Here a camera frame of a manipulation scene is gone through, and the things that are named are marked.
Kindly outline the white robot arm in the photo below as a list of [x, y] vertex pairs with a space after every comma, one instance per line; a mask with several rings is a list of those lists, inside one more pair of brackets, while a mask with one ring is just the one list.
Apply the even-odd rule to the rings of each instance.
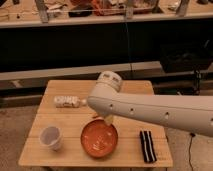
[[87, 97], [98, 114], [110, 114], [213, 137], [213, 96], [122, 93], [122, 78], [102, 72]]

